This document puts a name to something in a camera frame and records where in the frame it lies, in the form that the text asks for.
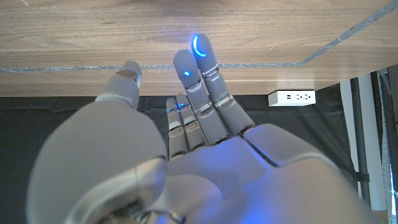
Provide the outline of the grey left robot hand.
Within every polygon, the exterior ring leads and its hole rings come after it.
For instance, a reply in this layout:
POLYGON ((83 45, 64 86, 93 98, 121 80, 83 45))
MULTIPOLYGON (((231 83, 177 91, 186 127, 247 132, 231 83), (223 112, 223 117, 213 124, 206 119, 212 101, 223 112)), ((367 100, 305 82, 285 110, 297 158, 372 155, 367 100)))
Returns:
POLYGON ((45 141, 28 223, 376 223, 340 169, 230 94, 207 36, 174 57, 185 93, 166 102, 169 141, 137 109, 126 62, 45 141))

